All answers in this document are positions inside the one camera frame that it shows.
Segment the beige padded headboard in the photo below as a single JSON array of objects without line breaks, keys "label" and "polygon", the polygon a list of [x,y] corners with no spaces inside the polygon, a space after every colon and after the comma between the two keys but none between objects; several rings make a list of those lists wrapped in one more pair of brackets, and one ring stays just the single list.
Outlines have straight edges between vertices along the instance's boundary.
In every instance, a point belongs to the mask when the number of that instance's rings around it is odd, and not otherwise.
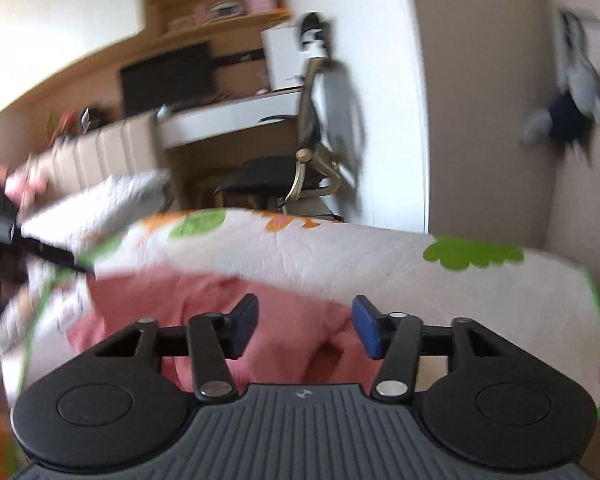
[{"label": "beige padded headboard", "polygon": [[94,186],[111,175],[133,174],[166,166],[154,113],[104,126],[75,142],[30,158],[49,178],[44,202],[54,202]]}]

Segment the shelf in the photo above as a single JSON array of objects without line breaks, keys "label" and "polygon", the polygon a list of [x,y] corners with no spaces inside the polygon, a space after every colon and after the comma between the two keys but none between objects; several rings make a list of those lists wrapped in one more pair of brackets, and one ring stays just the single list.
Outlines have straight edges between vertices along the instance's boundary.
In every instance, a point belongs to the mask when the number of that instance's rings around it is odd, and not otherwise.
[{"label": "shelf", "polygon": [[286,22],[292,15],[293,14],[289,10],[279,9],[264,14],[248,14],[246,16],[215,20],[214,22],[205,23],[198,27],[168,32],[155,40],[155,43],[162,44],[179,40],[193,40],[194,38],[217,34],[218,32],[235,30],[236,28],[253,27],[255,25],[270,25],[271,27],[274,27],[282,22]]}]

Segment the white desk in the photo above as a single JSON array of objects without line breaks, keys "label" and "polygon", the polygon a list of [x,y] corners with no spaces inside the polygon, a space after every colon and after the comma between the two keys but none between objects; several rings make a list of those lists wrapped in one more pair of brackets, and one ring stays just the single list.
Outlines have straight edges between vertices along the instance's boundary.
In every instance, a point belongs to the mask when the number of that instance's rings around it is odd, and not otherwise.
[{"label": "white desk", "polygon": [[158,130],[165,150],[259,126],[273,115],[297,115],[301,89],[264,94],[181,112],[160,122]]}]

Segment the upper cabinet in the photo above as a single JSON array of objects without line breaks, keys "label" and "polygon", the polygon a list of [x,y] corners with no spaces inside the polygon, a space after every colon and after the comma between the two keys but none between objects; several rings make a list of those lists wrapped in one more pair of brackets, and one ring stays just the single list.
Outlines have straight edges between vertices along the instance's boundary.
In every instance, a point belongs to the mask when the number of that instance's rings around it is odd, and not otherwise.
[{"label": "upper cabinet", "polygon": [[144,28],[144,0],[0,0],[0,111]]}]

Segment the black screen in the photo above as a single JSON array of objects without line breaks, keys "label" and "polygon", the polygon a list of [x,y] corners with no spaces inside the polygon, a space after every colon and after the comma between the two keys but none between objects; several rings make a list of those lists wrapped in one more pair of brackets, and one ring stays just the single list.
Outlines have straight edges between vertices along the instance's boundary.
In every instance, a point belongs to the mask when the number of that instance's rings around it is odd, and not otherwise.
[{"label": "black screen", "polygon": [[209,44],[200,43],[120,71],[126,116],[215,94]]}]

